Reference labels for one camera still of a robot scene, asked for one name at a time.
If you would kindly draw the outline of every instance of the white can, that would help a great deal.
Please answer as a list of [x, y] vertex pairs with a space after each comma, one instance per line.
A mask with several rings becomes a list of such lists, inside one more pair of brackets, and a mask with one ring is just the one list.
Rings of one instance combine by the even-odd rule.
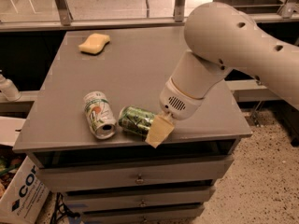
[[91, 132], [98, 139], [107, 139], [116, 132], [116, 120], [106, 96], [94, 91], [84, 97], [84, 112]]

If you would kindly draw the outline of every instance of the drawer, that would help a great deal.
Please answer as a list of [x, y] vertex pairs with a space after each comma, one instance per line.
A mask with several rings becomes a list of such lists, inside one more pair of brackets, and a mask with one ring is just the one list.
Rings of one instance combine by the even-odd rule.
[[101, 147], [75, 150], [35, 152], [34, 156], [42, 164], [39, 168], [66, 168], [87, 165], [116, 163], [119, 161], [164, 160], [214, 156], [227, 154], [235, 140], [160, 144], [158, 148], [149, 145], [133, 147]]
[[195, 218], [202, 214], [204, 207], [199, 204], [179, 205], [165, 208], [151, 208], [143, 211], [111, 211], [83, 214], [85, 224], [147, 223], [148, 221]]
[[51, 191], [68, 192], [218, 179], [232, 162], [231, 156], [139, 161], [42, 169], [37, 176]]
[[74, 212], [146, 208], [179, 203], [207, 202], [214, 187], [198, 186], [199, 182], [153, 185], [141, 188], [108, 189], [101, 194], [64, 197], [64, 203]]

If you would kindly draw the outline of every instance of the table top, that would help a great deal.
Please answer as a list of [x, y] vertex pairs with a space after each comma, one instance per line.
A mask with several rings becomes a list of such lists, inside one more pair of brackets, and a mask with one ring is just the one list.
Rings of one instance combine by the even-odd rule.
[[[93, 33], [110, 35], [110, 43], [98, 55], [81, 53], [78, 45]], [[160, 92], [187, 48], [183, 27], [67, 32], [14, 150], [147, 145], [121, 127], [109, 139], [96, 139], [85, 118], [83, 97], [91, 91], [103, 92], [116, 119], [128, 105], [159, 113]], [[191, 118], [177, 122], [164, 142], [250, 135], [251, 129], [223, 81]]]

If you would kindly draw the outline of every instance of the green can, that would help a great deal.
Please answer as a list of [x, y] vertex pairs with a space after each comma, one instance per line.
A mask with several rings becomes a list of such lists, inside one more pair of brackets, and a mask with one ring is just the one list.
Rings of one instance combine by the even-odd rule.
[[146, 137], [155, 114], [138, 107], [127, 106], [119, 116], [119, 125], [127, 132]]

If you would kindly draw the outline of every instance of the drawer handle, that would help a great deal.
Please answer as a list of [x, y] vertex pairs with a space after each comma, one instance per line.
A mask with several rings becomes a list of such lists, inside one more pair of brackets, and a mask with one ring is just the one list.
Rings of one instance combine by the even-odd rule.
[[136, 184], [141, 185], [144, 184], [144, 179], [142, 178], [141, 175], [138, 175], [137, 180], [135, 180]]
[[141, 204], [139, 205], [141, 208], [147, 207], [146, 203], [144, 200], [141, 200]]

